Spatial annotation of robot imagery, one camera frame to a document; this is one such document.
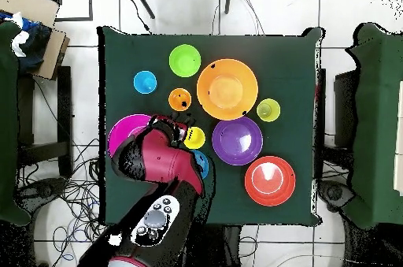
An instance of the plastic bowl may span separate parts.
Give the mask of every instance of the plastic bowl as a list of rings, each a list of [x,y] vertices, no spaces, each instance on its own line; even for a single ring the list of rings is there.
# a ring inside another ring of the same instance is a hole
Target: plastic bowl
[[[117,121],[108,137],[108,152],[112,157],[118,146],[130,135],[138,135],[149,123],[151,117],[145,114],[133,114]]]
[[[150,71],[141,71],[135,75],[135,89],[142,95],[148,95],[157,87],[157,78]]]
[[[172,90],[168,102],[175,111],[181,112],[189,108],[192,103],[192,96],[188,90],[177,88]]]
[[[169,54],[169,67],[179,77],[190,77],[199,70],[201,59],[196,48],[183,44]]]
[[[207,65],[198,77],[198,101],[219,120],[234,120],[247,114],[257,99],[257,80],[244,63],[223,59]]]
[[[248,117],[220,121],[214,128],[212,141],[217,156],[229,165],[250,163],[263,146],[261,130]]]
[[[246,170],[245,188],[248,195],[262,206],[278,206],[294,193],[295,173],[282,158],[265,156]]]
[[[256,111],[264,122],[272,122],[280,116],[280,105],[274,99],[265,99],[257,105]]]
[[[199,150],[192,150],[194,153],[194,156],[196,157],[196,162],[200,165],[201,167],[201,178],[205,179],[207,175],[209,174],[209,160],[207,157]]]
[[[199,127],[190,127],[183,141],[189,149],[198,149],[205,144],[205,133]]]

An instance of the lime green cup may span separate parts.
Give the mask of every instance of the lime green cup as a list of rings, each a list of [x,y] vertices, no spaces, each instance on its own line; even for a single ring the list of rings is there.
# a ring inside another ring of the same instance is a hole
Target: lime green cup
[[[280,115],[280,105],[276,100],[268,98],[257,105],[256,111],[264,122],[273,122]]]
[[[201,59],[196,48],[183,44],[169,54],[169,67],[179,77],[190,77],[199,70]]]

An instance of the green cup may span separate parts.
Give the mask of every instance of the green cup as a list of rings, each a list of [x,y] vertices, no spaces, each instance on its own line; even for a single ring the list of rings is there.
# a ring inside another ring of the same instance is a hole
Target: green cup
[[[256,112],[264,122],[273,122],[280,115],[280,105],[276,100],[267,98],[257,105]]]
[[[270,108],[269,104],[266,104],[262,102],[258,107],[257,107],[257,115],[259,117],[268,117],[270,113],[272,112],[272,109]]]

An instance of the orange bowl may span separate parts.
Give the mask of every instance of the orange bowl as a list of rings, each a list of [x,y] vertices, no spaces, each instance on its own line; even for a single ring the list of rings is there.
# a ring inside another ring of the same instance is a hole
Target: orange bowl
[[[169,95],[168,102],[175,111],[182,112],[189,108],[192,103],[192,96],[188,90],[176,88]]]
[[[252,109],[257,99],[257,80],[244,63],[218,60],[201,72],[197,94],[209,115],[219,120],[234,120]]]

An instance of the cardboard box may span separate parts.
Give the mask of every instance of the cardboard box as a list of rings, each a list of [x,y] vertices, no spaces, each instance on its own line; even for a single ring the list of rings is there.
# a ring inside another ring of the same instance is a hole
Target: cardboard box
[[[32,72],[32,75],[48,80],[55,79],[57,67],[61,65],[70,41],[64,32],[54,29],[54,19],[59,5],[51,0],[0,0],[0,10],[11,14],[21,12],[23,18],[40,21],[45,26],[52,28],[43,63]]]

